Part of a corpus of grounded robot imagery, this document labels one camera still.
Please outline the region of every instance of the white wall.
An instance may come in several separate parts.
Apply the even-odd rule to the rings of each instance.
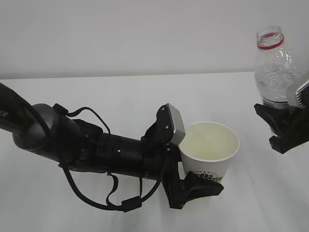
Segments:
[[[307,0],[1,0],[0,78],[249,71],[269,24],[309,60]]]

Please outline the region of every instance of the white table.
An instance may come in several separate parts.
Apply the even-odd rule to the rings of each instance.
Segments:
[[[218,197],[169,209],[162,186],[143,207],[107,212],[80,201],[57,163],[18,149],[0,131],[0,231],[3,232],[300,232],[309,228],[309,145],[285,155],[270,148],[270,130],[254,112],[260,101],[252,72],[2,80],[30,103],[89,106],[112,133],[139,139],[158,108],[172,103],[185,125],[212,120],[233,128],[241,149]],[[80,118],[100,125],[90,113]],[[137,178],[118,175],[113,202],[136,196]],[[81,191],[105,203],[112,179],[73,173]],[[147,192],[154,181],[144,181]]]

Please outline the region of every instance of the black robotic arm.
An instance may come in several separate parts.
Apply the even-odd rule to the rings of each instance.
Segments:
[[[80,119],[70,119],[82,110],[93,112],[105,125],[108,133]],[[0,83],[0,129],[13,134],[15,144],[24,150],[59,162],[74,193],[87,204],[116,211],[130,211],[141,207],[162,182],[171,208],[181,209],[190,200],[220,194],[223,186],[189,172],[179,178],[181,161],[178,144],[185,136],[179,111],[171,104],[160,107],[156,122],[141,140],[110,133],[104,121],[90,108],[73,113],[59,104],[31,106],[13,90]],[[156,180],[145,196],[136,196],[114,205],[106,205],[84,196],[76,187],[70,171],[107,173],[118,185],[114,174],[124,174]]]

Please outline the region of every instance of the printed logo on cup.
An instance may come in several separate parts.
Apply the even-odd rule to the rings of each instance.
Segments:
[[[215,182],[219,182],[223,178],[222,176],[219,176],[218,174],[216,174],[214,172],[198,171],[195,174],[198,175],[199,177],[202,177],[202,178],[207,179],[207,180],[215,181]]]

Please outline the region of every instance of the cable connector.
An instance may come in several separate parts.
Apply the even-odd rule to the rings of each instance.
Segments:
[[[138,196],[138,197],[133,197],[128,200],[122,201],[121,205],[123,206],[124,212],[126,213],[131,210],[141,208],[141,203],[142,201],[140,197]]]

